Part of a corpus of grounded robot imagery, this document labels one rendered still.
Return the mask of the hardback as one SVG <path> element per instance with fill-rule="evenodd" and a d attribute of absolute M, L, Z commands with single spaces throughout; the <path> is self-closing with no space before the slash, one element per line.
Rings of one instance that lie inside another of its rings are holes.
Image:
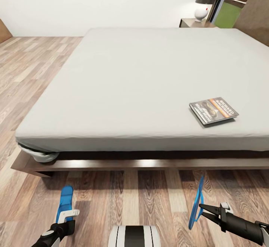
<path fill-rule="evenodd" d="M 233 119 L 239 116 L 222 97 L 192 102 L 189 106 L 203 125 Z"/>

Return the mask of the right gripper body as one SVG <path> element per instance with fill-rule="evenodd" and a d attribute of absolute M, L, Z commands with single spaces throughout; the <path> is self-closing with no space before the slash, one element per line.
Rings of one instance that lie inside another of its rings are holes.
<path fill-rule="evenodd" d="M 222 232 L 228 231 L 245 239 L 248 238 L 245 219 L 227 213 L 226 209 L 223 207 L 221 207 L 220 219 Z"/>

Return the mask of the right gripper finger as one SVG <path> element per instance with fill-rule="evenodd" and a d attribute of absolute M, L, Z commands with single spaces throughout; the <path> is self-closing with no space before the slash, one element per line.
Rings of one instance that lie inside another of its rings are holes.
<path fill-rule="evenodd" d="M 216 224 L 218 224 L 220 227 L 221 227 L 221 219 L 214 215 L 214 214 L 209 214 L 209 213 L 206 213 L 206 212 L 202 212 L 202 215 L 208 219 L 210 219 L 211 221 L 215 222 Z"/>
<path fill-rule="evenodd" d="M 219 215 L 221 215 L 221 207 L 210 206 L 210 205 L 205 205 L 205 204 L 199 204 L 199 206 L 218 217 Z"/>

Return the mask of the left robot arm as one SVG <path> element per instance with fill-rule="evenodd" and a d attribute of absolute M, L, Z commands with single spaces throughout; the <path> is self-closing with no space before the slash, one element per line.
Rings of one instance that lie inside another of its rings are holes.
<path fill-rule="evenodd" d="M 75 220 L 67 221 L 66 218 L 78 216 L 79 210 L 62 211 L 58 223 L 51 225 L 50 230 L 43 233 L 31 247 L 59 247 L 65 236 L 73 235 L 75 230 Z"/>

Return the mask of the sandal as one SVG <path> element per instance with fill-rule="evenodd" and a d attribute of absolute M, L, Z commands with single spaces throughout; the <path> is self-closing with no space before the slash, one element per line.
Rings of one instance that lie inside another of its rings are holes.
<path fill-rule="evenodd" d="M 201 214 L 203 212 L 203 208 L 200 208 L 200 213 L 199 213 L 198 218 L 196 220 L 195 218 L 196 218 L 200 198 L 201 198 L 201 203 L 204 204 L 204 199 L 203 199 L 203 195 L 202 195 L 203 183 L 204 183 L 204 177 L 202 176 L 201 180 L 200 180 L 197 196 L 196 196 L 196 199 L 195 199 L 195 202 L 194 202 L 194 205 L 193 205 L 193 209 L 192 209 L 192 212 L 191 212 L 191 217 L 190 217 L 190 220 L 189 220 L 189 225 L 188 225 L 189 230 L 192 229 L 192 227 L 194 225 L 194 222 L 198 221 L 199 217 L 201 216 Z"/>
<path fill-rule="evenodd" d="M 72 210 L 72 196 L 73 196 L 73 187 L 72 186 L 63 187 L 61 191 L 61 199 L 56 217 L 56 223 L 58 223 L 59 216 L 62 211 Z M 69 217 L 66 219 L 67 221 L 70 221 L 73 220 L 73 217 Z"/>

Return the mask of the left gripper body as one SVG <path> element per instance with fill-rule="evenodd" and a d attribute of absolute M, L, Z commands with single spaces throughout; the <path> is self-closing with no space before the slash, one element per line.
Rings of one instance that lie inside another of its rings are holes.
<path fill-rule="evenodd" d="M 65 236 L 68 236 L 68 235 L 73 235 L 74 234 L 74 230 L 75 230 L 75 220 L 70 220 L 70 221 L 67 221 L 67 222 L 64 222 L 64 223 L 54 223 L 53 225 L 51 225 L 51 229 L 55 229 L 55 228 L 62 228 L 63 230 L 63 238 Z"/>

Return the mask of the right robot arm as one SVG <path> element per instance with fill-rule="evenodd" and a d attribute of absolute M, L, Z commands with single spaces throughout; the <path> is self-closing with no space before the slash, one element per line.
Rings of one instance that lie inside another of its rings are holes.
<path fill-rule="evenodd" d="M 269 224 L 255 221 L 255 223 L 234 215 L 228 202 L 220 203 L 220 207 L 199 204 L 211 214 L 202 212 L 202 215 L 221 227 L 222 232 L 231 232 L 263 246 L 269 247 Z M 219 218 L 220 215 L 220 218 Z"/>

